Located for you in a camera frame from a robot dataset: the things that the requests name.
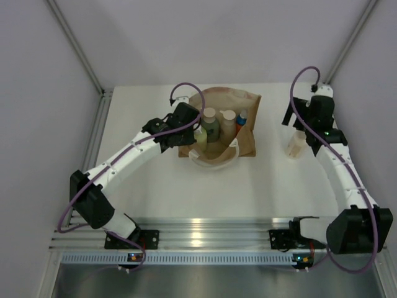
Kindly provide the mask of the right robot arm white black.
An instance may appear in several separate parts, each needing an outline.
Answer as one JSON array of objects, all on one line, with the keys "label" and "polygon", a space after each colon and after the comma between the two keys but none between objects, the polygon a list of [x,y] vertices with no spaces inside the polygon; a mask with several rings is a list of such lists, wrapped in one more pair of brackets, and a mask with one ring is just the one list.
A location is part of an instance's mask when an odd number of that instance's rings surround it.
[{"label": "right robot arm white black", "polygon": [[368,193],[350,157],[344,133],[334,126],[333,90],[329,85],[313,88],[310,100],[295,97],[287,107],[282,125],[288,126],[292,115],[295,132],[286,149],[290,158],[299,158],[309,150],[322,166],[337,202],[338,214],[300,217],[299,225],[289,230],[295,246],[316,240],[335,255],[381,251],[393,215],[381,208]]}]

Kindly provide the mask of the yellow-green pump bottle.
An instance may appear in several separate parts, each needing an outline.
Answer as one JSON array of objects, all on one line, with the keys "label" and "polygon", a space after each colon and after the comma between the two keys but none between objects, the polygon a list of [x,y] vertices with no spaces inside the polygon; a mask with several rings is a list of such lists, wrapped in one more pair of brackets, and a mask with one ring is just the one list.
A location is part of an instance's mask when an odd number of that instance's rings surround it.
[{"label": "yellow-green pump bottle", "polygon": [[203,127],[199,126],[194,131],[194,137],[198,147],[202,152],[205,152],[207,150],[207,131]]}]

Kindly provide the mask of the pink pump bottle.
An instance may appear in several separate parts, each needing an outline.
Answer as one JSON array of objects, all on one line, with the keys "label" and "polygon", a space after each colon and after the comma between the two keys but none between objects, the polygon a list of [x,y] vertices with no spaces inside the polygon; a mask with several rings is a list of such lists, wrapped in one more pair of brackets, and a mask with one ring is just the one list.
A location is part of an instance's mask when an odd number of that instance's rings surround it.
[{"label": "pink pump bottle", "polygon": [[232,110],[220,111],[222,116],[220,124],[220,140],[228,146],[236,136],[236,113]]}]

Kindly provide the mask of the beige pump bottle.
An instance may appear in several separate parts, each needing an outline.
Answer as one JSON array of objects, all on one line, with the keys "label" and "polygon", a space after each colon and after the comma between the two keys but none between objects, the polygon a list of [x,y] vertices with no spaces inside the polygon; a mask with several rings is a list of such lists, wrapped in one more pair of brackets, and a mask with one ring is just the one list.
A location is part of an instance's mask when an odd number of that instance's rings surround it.
[{"label": "beige pump bottle", "polygon": [[298,159],[302,156],[307,147],[306,133],[296,130],[285,149],[285,153],[291,159]]}]

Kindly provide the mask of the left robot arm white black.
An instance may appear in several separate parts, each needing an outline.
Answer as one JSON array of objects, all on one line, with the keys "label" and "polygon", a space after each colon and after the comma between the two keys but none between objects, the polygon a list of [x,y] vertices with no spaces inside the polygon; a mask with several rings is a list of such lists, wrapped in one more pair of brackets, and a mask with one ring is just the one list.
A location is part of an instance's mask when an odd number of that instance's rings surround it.
[{"label": "left robot arm white black", "polygon": [[149,120],[136,137],[99,166],[70,177],[72,208],[94,230],[103,229],[127,248],[139,244],[141,228],[111,203],[111,193],[136,170],[166,150],[195,142],[202,111],[180,102],[165,118]]}]

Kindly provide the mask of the orange blue-capped bottle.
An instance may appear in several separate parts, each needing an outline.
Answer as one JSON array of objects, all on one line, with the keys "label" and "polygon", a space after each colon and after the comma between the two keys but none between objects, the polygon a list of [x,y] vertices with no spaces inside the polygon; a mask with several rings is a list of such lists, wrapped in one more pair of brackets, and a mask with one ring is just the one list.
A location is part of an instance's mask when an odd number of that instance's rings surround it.
[{"label": "orange blue-capped bottle", "polygon": [[241,128],[246,124],[247,117],[248,111],[246,109],[243,109],[236,117],[236,133],[239,133]]}]

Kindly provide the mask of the dark green pump bottle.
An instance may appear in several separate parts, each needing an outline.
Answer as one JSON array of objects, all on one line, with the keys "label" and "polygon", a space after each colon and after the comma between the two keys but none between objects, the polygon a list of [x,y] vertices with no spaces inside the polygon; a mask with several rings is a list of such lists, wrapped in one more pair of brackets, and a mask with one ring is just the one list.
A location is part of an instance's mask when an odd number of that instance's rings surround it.
[{"label": "dark green pump bottle", "polygon": [[217,142],[220,137],[220,123],[214,108],[208,107],[204,109],[201,125],[207,131],[207,142]]}]

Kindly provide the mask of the burlap canvas tote bag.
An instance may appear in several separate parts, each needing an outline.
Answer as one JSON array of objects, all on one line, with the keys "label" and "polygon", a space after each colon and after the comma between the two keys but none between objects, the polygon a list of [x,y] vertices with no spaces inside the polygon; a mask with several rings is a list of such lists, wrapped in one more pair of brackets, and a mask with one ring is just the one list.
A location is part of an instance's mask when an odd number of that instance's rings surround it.
[{"label": "burlap canvas tote bag", "polygon": [[178,157],[203,168],[223,168],[239,157],[255,157],[254,126],[261,96],[245,90],[212,87],[189,98],[198,110],[204,107],[193,145],[179,147]]}]

